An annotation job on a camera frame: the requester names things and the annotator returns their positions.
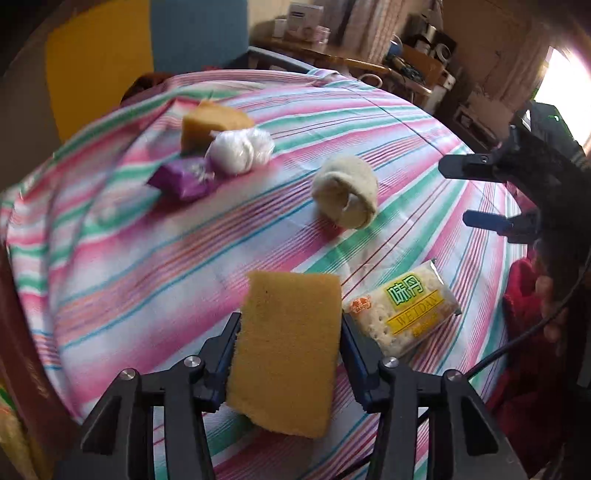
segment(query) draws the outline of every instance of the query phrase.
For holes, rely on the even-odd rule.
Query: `sponge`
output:
[[[322,437],[339,351],[339,277],[262,271],[248,276],[227,402],[267,430]]]
[[[203,100],[183,117],[181,151],[207,148],[213,140],[211,131],[242,130],[254,125],[255,122],[240,110]]]

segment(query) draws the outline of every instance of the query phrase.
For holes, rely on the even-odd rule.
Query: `white box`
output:
[[[308,4],[290,4],[287,11],[286,37],[296,40],[313,41],[314,30],[322,20],[324,7]]]

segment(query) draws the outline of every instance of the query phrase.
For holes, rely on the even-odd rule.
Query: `window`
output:
[[[585,151],[591,147],[591,75],[574,54],[551,49],[548,69],[534,100],[554,105]]]

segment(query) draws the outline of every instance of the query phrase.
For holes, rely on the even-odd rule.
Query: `snack packet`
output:
[[[384,355],[396,357],[461,313],[431,260],[347,302],[344,310],[378,343]]]
[[[210,161],[203,157],[181,158],[160,165],[148,180],[167,196],[193,202],[214,192],[220,184]]]

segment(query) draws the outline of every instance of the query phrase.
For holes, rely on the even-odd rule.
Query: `bed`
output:
[[[182,116],[202,99],[247,112],[276,148],[268,168],[180,206],[146,181],[178,158]],[[499,299],[509,266],[525,254],[462,224],[466,209],[519,212],[501,184],[439,174],[442,155],[468,152],[405,100],[331,70],[217,70],[167,80],[163,93],[80,131],[2,197],[0,235],[29,353],[43,367],[46,392],[37,396],[82,421],[122,369],[166,369],[219,334],[240,308],[248,271],[334,273],[347,299],[429,258],[463,313],[408,361],[422,371],[465,371],[504,341]],[[378,176],[378,215],[364,230],[337,228],[310,197],[314,172],[336,153],[360,156]],[[500,368],[472,380],[479,393],[490,392]],[[35,421],[51,423],[48,412]],[[378,418],[355,402],[338,365],[332,423],[320,440],[267,432],[226,406],[204,424],[218,479],[313,479],[369,453]],[[157,410],[159,479],[163,439]],[[425,475],[427,446],[424,425],[416,478]]]

